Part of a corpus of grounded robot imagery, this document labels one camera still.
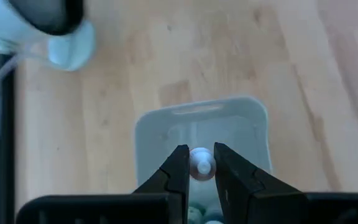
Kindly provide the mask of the white plastic bin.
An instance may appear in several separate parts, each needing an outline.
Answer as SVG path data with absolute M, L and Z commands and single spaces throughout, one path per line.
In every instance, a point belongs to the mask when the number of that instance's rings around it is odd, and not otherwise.
M 178 145 L 212 150 L 220 142 L 272 171 L 268 113 L 255 98 L 201 101 L 149 111 L 135 126 L 137 184 L 142 185 Z

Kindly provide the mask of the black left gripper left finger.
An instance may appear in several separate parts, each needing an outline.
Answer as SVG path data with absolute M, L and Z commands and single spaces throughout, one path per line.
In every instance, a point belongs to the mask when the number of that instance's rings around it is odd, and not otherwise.
M 168 203 L 168 217 L 174 224 L 188 223 L 188 197 L 190 186 L 190 150 L 179 145 L 163 164 L 134 194 L 169 194 L 174 200 Z

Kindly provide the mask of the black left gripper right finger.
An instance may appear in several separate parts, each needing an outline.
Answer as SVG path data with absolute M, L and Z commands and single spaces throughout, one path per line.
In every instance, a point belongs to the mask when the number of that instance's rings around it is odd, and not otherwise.
M 223 143 L 214 144 L 216 187 L 226 224 L 302 224 L 304 193 L 244 159 Z

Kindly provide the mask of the small white-capped food coloring bottle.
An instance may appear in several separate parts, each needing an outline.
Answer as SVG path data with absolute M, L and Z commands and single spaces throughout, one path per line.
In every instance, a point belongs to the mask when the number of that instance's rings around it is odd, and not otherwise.
M 204 147 L 190 150 L 190 175 L 198 181 L 212 179 L 216 173 L 216 161 L 212 151 Z

